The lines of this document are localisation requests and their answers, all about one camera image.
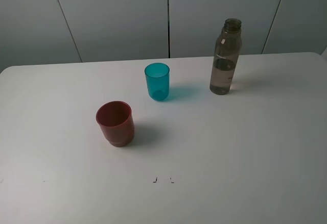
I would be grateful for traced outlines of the teal translucent plastic cup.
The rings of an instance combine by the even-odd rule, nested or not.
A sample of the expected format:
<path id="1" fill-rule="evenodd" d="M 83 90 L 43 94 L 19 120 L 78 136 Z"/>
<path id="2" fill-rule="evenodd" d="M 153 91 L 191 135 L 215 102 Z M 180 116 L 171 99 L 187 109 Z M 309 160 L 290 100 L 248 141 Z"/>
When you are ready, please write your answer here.
<path id="1" fill-rule="evenodd" d="M 163 101 L 169 95 L 170 69 L 164 63 L 152 63 L 145 68 L 149 96 L 155 101 Z"/>

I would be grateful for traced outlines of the smoky transparent water bottle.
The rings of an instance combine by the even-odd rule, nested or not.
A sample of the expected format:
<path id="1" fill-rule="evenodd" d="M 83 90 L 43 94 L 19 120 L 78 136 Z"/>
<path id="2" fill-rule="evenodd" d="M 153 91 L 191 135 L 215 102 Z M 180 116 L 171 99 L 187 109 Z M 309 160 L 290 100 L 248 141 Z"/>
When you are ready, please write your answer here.
<path id="1" fill-rule="evenodd" d="M 225 21 L 216 40 L 209 88 L 212 93 L 226 95 L 230 91 L 242 47 L 242 22 L 236 18 Z"/>

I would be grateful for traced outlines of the red plastic cup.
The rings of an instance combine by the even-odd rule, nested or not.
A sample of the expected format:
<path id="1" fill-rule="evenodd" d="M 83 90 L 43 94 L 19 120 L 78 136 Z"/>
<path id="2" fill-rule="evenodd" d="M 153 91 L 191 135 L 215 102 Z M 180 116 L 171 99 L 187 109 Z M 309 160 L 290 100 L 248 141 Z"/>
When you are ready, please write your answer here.
<path id="1" fill-rule="evenodd" d="M 124 147 L 134 138 L 135 128 L 131 107 L 123 101 L 111 101 L 99 108 L 96 121 L 109 143 Z"/>

